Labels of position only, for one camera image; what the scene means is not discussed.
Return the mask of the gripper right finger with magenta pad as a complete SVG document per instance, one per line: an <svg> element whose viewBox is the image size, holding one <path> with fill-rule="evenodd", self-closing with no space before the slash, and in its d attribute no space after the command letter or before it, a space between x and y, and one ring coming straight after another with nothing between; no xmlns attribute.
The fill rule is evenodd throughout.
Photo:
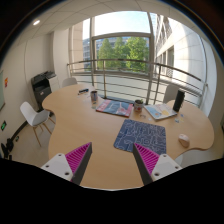
<svg viewBox="0 0 224 224"><path fill-rule="evenodd" d="M167 154L158 155L137 143L133 144L133 155L144 185L181 170L181 166Z"/></svg>

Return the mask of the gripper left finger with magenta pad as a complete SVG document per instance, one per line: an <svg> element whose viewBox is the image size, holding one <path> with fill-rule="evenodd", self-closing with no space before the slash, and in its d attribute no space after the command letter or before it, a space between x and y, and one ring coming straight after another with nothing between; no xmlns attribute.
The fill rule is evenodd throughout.
<svg viewBox="0 0 224 224"><path fill-rule="evenodd" d="M84 144L67 154L58 153L42 169L79 185L92 154L92 143Z"/></svg>

